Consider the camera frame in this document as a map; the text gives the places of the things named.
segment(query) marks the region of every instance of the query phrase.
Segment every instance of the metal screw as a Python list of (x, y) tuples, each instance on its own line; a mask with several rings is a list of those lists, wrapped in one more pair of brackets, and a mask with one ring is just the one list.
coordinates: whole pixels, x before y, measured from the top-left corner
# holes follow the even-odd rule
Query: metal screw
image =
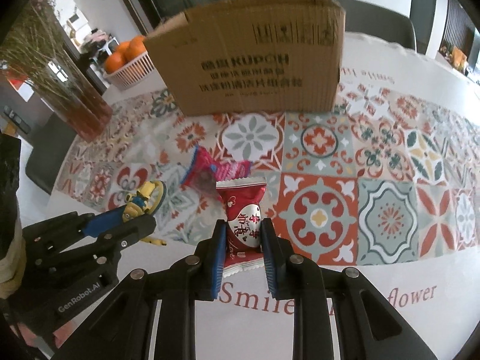
[(194, 256), (193, 254), (190, 256), (185, 257), (185, 262), (189, 264), (189, 266), (195, 266), (200, 262), (200, 257)]
[(345, 269), (345, 275), (347, 275), (349, 278), (358, 278), (360, 272), (357, 268), (349, 266), (347, 269)]
[(134, 269), (133, 271), (130, 272), (130, 277), (133, 280), (140, 280), (141, 278), (143, 278), (143, 275), (145, 275), (145, 272), (143, 271), (143, 269)]
[(292, 264), (301, 264), (303, 263), (303, 256), (300, 256), (299, 254), (292, 254), (290, 256), (290, 262)]

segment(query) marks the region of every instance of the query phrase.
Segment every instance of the floral pattern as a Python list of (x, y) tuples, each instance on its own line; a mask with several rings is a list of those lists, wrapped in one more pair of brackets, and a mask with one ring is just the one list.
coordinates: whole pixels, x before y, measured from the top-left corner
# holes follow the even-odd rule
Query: floral pattern
[(262, 214), (318, 264), (402, 263), (478, 245), (480, 127), (381, 85), (342, 78), (325, 114), (187, 117), (166, 88), (136, 96), (113, 106), (95, 141), (74, 140), (56, 188), (102, 212), (160, 179), (153, 236), (196, 245), (225, 218), (218, 200), (181, 185), (199, 144), (218, 161), (252, 161), (267, 180)]

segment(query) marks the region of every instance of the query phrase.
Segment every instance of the white plastic basket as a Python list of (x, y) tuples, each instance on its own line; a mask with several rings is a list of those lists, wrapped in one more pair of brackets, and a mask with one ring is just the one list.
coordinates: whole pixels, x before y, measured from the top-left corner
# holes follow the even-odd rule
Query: white plastic basket
[(152, 60), (145, 51), (128, 64), (125, 64), (112, 74), (105, 74), (104, 79), (115, 85), (121, 91), (134, 86), (148, 76), (153, 70)]

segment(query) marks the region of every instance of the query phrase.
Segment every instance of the candy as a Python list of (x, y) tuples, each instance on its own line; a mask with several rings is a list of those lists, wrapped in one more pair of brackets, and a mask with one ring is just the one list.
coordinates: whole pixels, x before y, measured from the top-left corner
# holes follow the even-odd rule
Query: candy
[(197, 145), (190, 168), (181, 183), (202, 195), (218, 198), (215, 190), (217, 181), (244, 178), (250, 174), (250, 167), (250, 161), (215, 161), (205, 147)]
[(225, 205), (228, 223), (224, 277), (263, 266), (259, 203), (265, 189), (264, 177), (217, 182), (217, 192)]

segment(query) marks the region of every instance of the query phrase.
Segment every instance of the gray chair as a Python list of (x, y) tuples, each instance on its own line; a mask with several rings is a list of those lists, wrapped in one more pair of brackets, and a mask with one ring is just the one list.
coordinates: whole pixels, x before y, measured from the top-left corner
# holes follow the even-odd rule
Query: gray chair
[(46, 193), (51, 194), (57, 174), (77, 133), (52, 114), (33, 139), (33, 149), (25, 174)]
[(410, 19), (389, 9), (358, 0), (337, 0), (345, 9), (345, 31), (362, 32), (417, 51)]

